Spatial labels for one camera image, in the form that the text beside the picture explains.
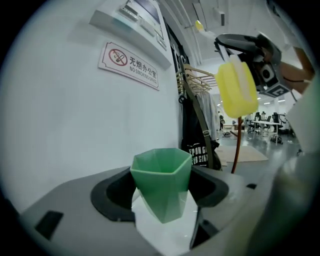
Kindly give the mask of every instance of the strap buckle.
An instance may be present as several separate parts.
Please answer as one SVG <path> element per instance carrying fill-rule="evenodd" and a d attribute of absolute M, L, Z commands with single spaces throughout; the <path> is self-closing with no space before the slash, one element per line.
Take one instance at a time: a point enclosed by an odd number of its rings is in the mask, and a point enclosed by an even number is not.
<path fill-rule="evenodd" d="M 204 130 L 202 133 L 204 137 L 210 136 L 209 130 Z"/>

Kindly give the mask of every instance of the bag strap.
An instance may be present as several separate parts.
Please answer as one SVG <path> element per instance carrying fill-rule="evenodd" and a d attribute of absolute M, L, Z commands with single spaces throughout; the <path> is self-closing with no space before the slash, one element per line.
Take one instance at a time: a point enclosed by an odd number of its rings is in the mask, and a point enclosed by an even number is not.
<path fill-rule="evenodd" d="M 208 159 L 208 168 L 213 169 L 214 167 L 214 160 L 213 160 L 213 152 L 211 148 L 211 136 L 208 130 L 208 126 L 205 120 L 204 113 L 202 112 L 199 101 L 196 98 L 196 96 L 193 94 L 191 91 L 189 84 L 187 82 L 186 78 L 186 73 L 185 73 L 185 68 L 184 68 L 184 62 L 183 62 L 183 56 L 179 57 L 179 63 L 180 63 L 180 68 L 181 72 L 183 75 L 183 88 L 186 91 L 186 94 L 188 95 L 189 99 L 192 101 L 192 105 L 194 108 L 194 111 L 196 113 L 196 117 L 199 120 L 200 127 L 202 130 L 202 134 L 204 136 L 204 142 L 205 142 L 205 147 L 206 147 L 206 153 L 207 153 L 207 159 Z"/>

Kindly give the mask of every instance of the beige mat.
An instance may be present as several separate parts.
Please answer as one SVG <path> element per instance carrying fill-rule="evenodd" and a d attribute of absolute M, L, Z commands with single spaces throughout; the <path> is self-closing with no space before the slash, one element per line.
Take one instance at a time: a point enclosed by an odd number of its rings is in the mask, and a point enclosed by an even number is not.
<path fill-rule="evenodd" d="M 236 155 L 236 146 L 219 146 L 215 152 L 220 158 L 222 166 L 227 166 L 226 162 L 233 163 Z M 268 158 L 252 146 L 240 146 L 238 162 L 265 161 Z"/>

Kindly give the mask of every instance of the yellow sponge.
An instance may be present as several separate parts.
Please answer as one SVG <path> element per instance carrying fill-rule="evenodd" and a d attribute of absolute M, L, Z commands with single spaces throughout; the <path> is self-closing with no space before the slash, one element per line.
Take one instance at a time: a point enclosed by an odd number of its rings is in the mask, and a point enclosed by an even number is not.
<path fill-rule="evenodd" d="M 257 91 L 254 78 L 247 63 L 242 62 L 249 91 L 249 98 L 244 97 L 233 63 L 222 64 L 215 80 L 218 85 L 225 113 L 231 118 L 239 118 L 255 112 L 258 109 Z"/>

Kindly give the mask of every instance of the no smoking symbol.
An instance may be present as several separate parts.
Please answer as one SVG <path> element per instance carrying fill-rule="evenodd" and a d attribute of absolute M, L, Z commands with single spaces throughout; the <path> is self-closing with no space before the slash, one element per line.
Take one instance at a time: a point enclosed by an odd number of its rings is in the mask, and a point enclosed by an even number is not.
<path fill-rule="evenodd" d="M 111 49 L 109 51 L 109 58 L 118 66 L 125 66 L 128 63 L 127 56 L 119 49 Z"/>

